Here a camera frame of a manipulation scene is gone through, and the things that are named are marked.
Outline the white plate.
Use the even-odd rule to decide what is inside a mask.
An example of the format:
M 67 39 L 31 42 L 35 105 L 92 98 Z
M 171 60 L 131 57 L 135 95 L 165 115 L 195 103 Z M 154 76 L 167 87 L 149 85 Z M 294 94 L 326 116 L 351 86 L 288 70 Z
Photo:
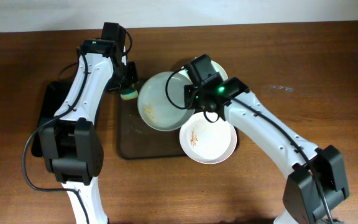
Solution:
M 213 113 L 210 123 L 202 112 L 194 114 L 181 128 L 180 146 L 192 160 L 202 164 L 218 164 L 228 159 L 239 143 L 235 127 Z
M 220 64 L 218 64 L 217 62 L 212 60 L 211 65 L 213 66 L 215 71 L 219 72 L 219 74 L 223 80 L 227 80 L 229 78 L 225 69 L 223 69 L 222 66 L 220 66 Z M 179 74 L 183 75 L 184 77 L 186 77 L 187 79 L 190 80 L 190 77 L 188 76 L 187 71 L 184 69 L 184 67 L 181 68 L 181 70 L 179 71 Z

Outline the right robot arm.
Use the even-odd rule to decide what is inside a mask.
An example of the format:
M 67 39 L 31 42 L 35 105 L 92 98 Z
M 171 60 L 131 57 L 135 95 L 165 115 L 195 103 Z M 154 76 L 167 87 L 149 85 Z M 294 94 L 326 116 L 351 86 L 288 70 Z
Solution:
M 248 136 L 273 160 L 286 179 L 284 212 L 275 223 L 335 223 L 332 210 L 349 197 L 343 155 L 322 149 L 273 115 L 236 77 L 223 79 L 210 57 L 201 55 L 183 66 L 187 109 L 217 113 Z

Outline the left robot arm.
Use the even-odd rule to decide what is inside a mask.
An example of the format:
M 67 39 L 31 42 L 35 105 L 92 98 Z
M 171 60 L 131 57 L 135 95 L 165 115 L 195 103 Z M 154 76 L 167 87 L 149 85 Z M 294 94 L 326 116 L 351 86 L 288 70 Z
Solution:
M 108 223 L 98 187 L 104 151 L 96 120 L 104 92 L 123 100 L 138 97 L 135 65 L 128 62 L 132 37 L 118 23 L 105 22 L 101 37 L 78 48 L 78 67 L 71 87 L 52 119 L 38 128 L 46 169 L 61 183 L 77 223 Z

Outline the white plate bottom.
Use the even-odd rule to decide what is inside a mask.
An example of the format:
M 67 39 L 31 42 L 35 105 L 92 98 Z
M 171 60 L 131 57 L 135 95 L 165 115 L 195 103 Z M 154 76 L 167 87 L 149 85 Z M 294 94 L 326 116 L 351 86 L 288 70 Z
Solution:
M 181 128 L 180 146 L 192 160 L 202 164 L 218 164 L 228 159 L 239 143 L 235 127 L 213 113 L 210 123 L 202 112 L 194 114 Z

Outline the green yellow sponge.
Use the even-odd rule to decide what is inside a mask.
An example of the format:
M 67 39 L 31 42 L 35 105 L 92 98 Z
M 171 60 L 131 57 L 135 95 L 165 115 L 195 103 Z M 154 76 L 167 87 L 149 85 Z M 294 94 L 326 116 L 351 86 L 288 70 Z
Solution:
M 122 100 L 133 100 L 139 97 L 139 93 L 134 84 L 123 88 L 120 92 L 120 97 Z

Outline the white plate top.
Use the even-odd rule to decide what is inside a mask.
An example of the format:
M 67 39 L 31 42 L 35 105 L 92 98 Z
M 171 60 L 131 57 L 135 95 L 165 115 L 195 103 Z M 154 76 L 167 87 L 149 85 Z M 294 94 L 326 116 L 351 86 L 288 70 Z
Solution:
M 218 64 L 217 62 L 212 60 L 211 65 L 213 66 L 215 71 L 219 72 L 219 74 L 223 80 L 227 80 L 229 78 L 225 69 L 223 69 L 222 66 L 220 66 L 220 64 Z M 184 77 L 186 77 L 187 79 L 190 80 L 190 77 L 188 76 L 187 71 L 184 69 L 184 67 L 181 68 L 181 70 L 179 71 L 179 74 L 183 75 Z

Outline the pale blue-white plate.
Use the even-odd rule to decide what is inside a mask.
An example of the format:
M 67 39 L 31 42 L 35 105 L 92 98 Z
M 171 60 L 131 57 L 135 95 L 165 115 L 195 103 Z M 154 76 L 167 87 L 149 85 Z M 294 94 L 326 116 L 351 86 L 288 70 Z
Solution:
M 145 81 L 137 100 L 142 120 L 157 131 L 181 128 L 195 113 L 183 109 L 184 86 L 190 83 L 183 75 L 173 72 L 161 72 Z

